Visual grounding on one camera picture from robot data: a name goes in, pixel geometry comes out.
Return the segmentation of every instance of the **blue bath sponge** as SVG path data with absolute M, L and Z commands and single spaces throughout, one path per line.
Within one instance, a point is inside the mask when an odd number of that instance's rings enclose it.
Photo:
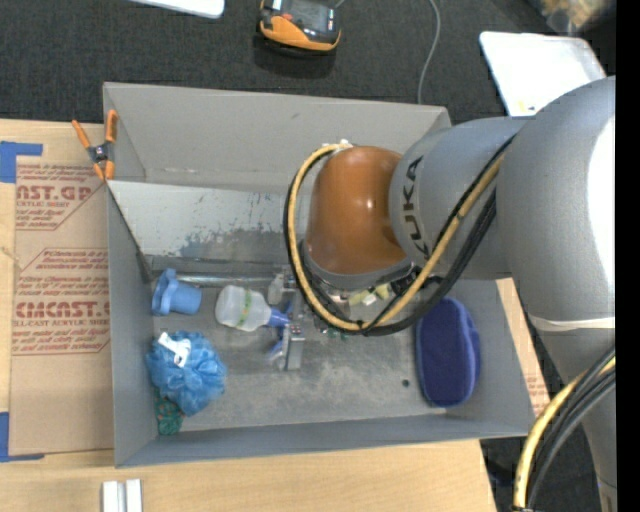
M 163 333 L 153 341 L 145 362 L 160 396 L 185 416 L 193 416 L 224 393 L 227 367 L 199 332 Z
M 480 375 L 480 338 L 465 306 L 445 297 L 416 324 L 416 363 L 423 395 L 435 406 L 466 402 Z

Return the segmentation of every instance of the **black floor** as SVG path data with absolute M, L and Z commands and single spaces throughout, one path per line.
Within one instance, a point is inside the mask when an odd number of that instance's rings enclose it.
M 527 0 L 437 2 L 441 32 L 422 102 L 447 107 L 454 124 L 505 115 L 478 36 L 485 30 L 552 33 L 545 19 Z M 227 0 L 224 16 L 212 21 L 128 0 L 2 0 L 0 117 L 102 122 L 105 81 L 417 102 L 436 31 L 428 0 L 345 0 L 343 40 L 333 58 L 322 59 L 293 59 L 257 45 L 258 3 Z M 615 74 L 615 19 L 587 38 Z M 540 358 L 557 391 L 542 350 Z M 499 512 L 510 510 L 510 474 L 522 441 L 482 443 Z M 580 430 L 543 486 L 546 512 L 600 512 Z

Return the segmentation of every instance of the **blue funnel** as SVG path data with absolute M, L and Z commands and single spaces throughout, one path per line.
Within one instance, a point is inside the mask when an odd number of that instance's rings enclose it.
M 168 315 L 170 311 L 195 315 L 200 309 L 202 290 L 176 279 L 176 271 L 166 269 L 156 284 L 151 301 L 151 312 L 155 316 Z

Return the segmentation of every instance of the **white paper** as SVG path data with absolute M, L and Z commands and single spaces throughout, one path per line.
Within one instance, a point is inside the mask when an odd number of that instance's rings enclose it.
M 172 9 L 206 18 L 219 18 L 224 11 L 224 0 L 132 0 L 154 7 Z
M 576 37 L 483 32 L 480 45 L 510 116 L 532 116 L 606 76 L 589 44 Z

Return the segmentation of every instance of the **plastic bottle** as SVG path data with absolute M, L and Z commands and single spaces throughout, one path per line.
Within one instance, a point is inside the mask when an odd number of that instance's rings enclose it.
M 221 324 L 247 332 L 263 325 L 283 327 L 289 323 L 287 315 L 270 307 L 261 293 L 235 285 L 222 289 L 215 315 Z
M 267 291 L 267 302 L 272 306 L 276 304 L 280 304 L 282 302 L 282 290 L 284 288 L 284 275 L 278 274 L 271 284 L 269 285 L 269 289 Z

